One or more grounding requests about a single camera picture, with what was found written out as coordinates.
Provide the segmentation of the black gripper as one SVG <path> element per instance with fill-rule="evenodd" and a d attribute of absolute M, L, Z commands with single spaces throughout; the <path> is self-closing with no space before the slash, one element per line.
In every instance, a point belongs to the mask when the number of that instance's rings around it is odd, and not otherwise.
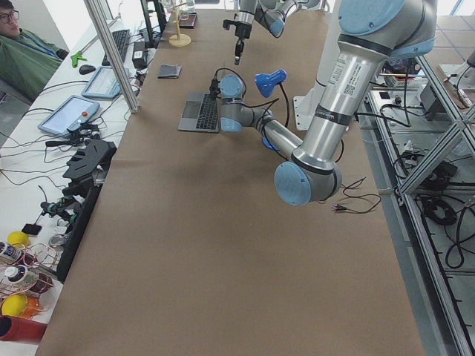
<path fill-rule="evenodd" d="M 238 40 L 235 44 L 235 65 L 240 64 L 245 45 L 244 39 L 250 38 L 251 31 L 251 24 L 248 24 L 246 22 L 237 22 L 235 25 L 235 35 L 238 37 Z"/>

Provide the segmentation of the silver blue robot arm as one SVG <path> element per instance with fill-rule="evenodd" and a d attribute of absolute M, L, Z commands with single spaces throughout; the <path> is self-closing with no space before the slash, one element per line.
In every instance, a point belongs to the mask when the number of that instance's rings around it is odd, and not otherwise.
<path fill-rule="evenodd" d="M 279 197 L 290 205 L 305 205 L 334 195 L 341 171 L 333 156 L 369 83 L 391 58 L 429 53 L 436 29 L 435 1 L 342 1 L 334 11 L 339 32 L 327 45 L 339 55 L 316 105 L 306 136 L 298 138 L 271 111 L 243 102 L 244 83 L 236 75 L 214 79 L 210 94 L 220 98 L 223 131 L 258 130 L 268 147 L 286 157 L 274 174 Z"/>
<path fill-rule="evenodd" d="M 325 1 L 240 1 L 239 11 L 233 20 L 223 21 L 223 28 L 235 26 L 235 65 L 240 64 L 245 41 L 250 39 L 253 22 L 268 30 L 274 38 L 279 38 L 286 20 L 300 10 L 320 8 Z"/>

